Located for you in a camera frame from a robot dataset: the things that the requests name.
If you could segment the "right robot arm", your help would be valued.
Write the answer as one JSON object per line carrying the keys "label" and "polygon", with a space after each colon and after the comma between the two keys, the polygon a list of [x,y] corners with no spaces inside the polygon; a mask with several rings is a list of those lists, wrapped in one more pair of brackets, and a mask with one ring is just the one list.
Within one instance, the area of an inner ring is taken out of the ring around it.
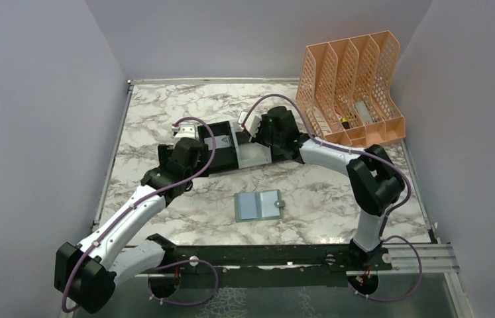
{"label": "right robot arm", "polygon": [[388,210],[405,188],[386,151],[377,144],[346,147],[301,132],[293,112],[285,106],[244,119],[241,126],[253,142],[271,147],[288,160],[321,166],[349,178],[360,207],[357,231],[349,243],[349,262],[359,270],[371,265],[382,246]]}

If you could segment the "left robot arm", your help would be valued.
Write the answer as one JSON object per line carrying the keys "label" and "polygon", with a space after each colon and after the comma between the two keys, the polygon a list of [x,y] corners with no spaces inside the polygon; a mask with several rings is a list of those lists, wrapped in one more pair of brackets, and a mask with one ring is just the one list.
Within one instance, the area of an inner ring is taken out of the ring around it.
{"label": "left robot arm", "polygon": [[211,144],[189,137],[171,146],[158,167],[147,171],[127,202],[104,225],[77,244],[65,242],[56,252],[54,287],[62,292],[62,311],[79,308],[96,313],[116,287],[155,268],[166,272],[174,253],[157,238],[124,247],[145,223],[187,192],[194,179],[206,175],[216,155]]}

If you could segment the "green card holder wallet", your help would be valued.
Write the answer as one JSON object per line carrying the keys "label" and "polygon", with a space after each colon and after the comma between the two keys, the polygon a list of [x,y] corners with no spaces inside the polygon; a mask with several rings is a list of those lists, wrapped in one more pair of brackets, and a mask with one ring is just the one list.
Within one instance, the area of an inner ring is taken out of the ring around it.
{"label": "green card holder wallet", "polygon": [[278,189],[241,192],[234,195],[235,221],[253,222],[281,219],[286,202]]}

